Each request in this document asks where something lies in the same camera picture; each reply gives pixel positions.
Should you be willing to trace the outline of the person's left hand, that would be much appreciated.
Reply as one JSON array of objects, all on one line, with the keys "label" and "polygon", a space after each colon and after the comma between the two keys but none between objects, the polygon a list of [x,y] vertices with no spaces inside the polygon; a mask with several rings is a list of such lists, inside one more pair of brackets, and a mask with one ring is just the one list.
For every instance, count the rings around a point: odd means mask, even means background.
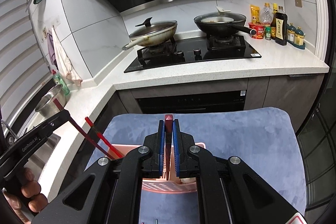
[{"label": "person's left hand", "polygon": [[[28,207],[34,213],[40,213],[48,204],[48,200],[44,194],[41,193],[41,185],[35,180],[35,175],[29,168],[23,170],[26,183],[21,186],[21,194],[29,199]],[[13,211],[25,224],[31,224],[31,221],[24,215],[22,211],[22,200],[7,191],[3,191],[7,202],[12,207]]]}]

